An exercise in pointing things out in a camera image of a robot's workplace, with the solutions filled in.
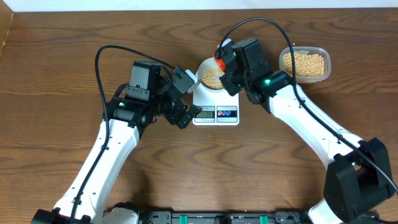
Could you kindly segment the orange measuring scoop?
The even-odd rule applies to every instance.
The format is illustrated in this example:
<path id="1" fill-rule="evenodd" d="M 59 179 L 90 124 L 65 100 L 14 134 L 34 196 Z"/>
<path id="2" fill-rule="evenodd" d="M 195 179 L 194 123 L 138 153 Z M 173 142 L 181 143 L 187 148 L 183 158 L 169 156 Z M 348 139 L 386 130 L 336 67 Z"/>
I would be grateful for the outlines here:
<path id="1" fill-rule="evenodd" d="M 220 68 L 222 71 L 224 71 L 226 68 L 224 61 L 222 59 L 217 59 L 216 55 L 213 55 L 213 59 L 215 60 L 218 68 Z"/>

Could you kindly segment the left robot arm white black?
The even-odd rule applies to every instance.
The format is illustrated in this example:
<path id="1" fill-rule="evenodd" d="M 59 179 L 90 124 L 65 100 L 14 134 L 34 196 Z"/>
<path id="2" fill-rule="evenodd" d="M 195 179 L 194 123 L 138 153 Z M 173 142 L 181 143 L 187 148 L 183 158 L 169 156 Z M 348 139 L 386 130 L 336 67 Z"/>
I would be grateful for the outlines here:
<path id="1" fill-rule="evenodd" d="M 200 111 L 181 98 L 199 84 L 190 71 L 171 71 L 157 62 L 138 60 L 129 83 L 118 87 L 105 104 L 99 133 L 76 179 L 51 211 L 39 209 L 32 223 L 139 223 L 139 212 L 125 206 L 105 211 L 121 168 L 146 127 L 163 116 L 186 128 Z"/>

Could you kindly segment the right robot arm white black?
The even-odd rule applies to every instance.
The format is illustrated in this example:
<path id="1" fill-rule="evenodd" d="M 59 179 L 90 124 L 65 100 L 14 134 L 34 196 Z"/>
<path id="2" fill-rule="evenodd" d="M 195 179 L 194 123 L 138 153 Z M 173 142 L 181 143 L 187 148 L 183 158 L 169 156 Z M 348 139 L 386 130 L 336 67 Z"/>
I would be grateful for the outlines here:
<path id="1" fill-rule="evenodd" d="M 349 223 L 397 193 L 386 146 L 349 132 L 315 105 L 285 71 L 273 71 L 257 39 L 226 40 L 214 53 L 221 82 L 290 126 L 326 167 L 323 199 L 308 211 L 312 223 Z"/>

